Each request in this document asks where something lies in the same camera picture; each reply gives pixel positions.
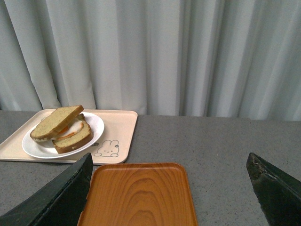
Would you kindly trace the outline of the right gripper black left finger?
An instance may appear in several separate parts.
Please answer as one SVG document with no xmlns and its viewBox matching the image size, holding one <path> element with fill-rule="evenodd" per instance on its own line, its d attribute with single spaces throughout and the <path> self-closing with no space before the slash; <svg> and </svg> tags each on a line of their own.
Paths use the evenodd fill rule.
<svg viewBox="0 0 301 226">
<path fill-rule="evenodd" d="M 76 226 L 87 203 L 93 171 L 90 153 L 0 217 L 2 226 Z"/>
</svg>

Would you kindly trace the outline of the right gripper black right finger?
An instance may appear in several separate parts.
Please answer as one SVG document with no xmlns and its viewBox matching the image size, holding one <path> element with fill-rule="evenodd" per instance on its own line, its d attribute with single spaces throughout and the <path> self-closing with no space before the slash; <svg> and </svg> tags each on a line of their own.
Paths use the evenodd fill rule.
<svg viewBox="0 0 301 226">
<path fill-rule="evenodd" d="M 250 153 L 246 168 L 270 226 L 301 224 L 301 182 L 260 156 Z"/>
</svg>

